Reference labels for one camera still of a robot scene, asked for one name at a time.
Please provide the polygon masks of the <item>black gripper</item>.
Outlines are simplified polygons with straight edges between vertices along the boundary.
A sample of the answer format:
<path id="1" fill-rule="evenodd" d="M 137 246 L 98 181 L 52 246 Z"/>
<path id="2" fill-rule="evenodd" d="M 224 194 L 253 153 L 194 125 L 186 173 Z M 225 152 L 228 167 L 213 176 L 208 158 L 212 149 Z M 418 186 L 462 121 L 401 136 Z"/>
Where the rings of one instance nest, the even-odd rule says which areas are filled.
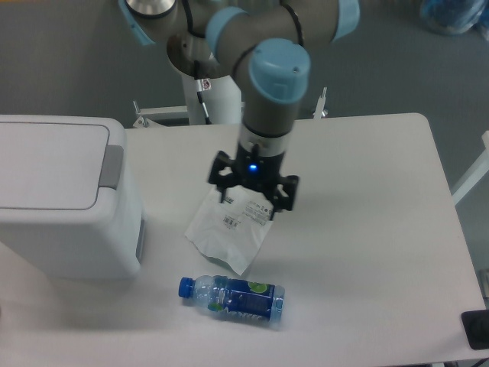
<path id="1" fill-rule="evenodd" d="M 253 155 L 240 144 L 235 159 L 218 151 L 208 183 L 220 192 L 220 203 L 225 201 L 227 190 L 238 185 L 262 193 L 272 205 L 270 221 L 273 221 L 276 213 L 293 210 L 299 186 L 298 176 L 280 176 L 284 155 L 284 152 L 271 157 Z"/>

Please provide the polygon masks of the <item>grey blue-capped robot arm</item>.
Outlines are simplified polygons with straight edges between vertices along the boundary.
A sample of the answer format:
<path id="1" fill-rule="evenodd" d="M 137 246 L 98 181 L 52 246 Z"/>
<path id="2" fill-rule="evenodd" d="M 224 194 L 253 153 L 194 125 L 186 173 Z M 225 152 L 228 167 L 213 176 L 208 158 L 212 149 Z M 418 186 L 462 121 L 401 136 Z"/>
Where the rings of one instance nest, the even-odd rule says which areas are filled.
<path id="1" fill-rule="evenodd" d="M 218 192 L 241 186 L 261 193 L 274 212 L 291 210 L 298 176 L 281 164 L 307 91 L 308 48 L 329 44 L 358 26 L 356 1 L 280 1 L 250 13 L 234 1 L 122 1 L 134 32 L 159 41 L 188 34 L 206 42 L 206 59 L 244 95 L 237 151 L 220 151 L 209 172 Z"/>

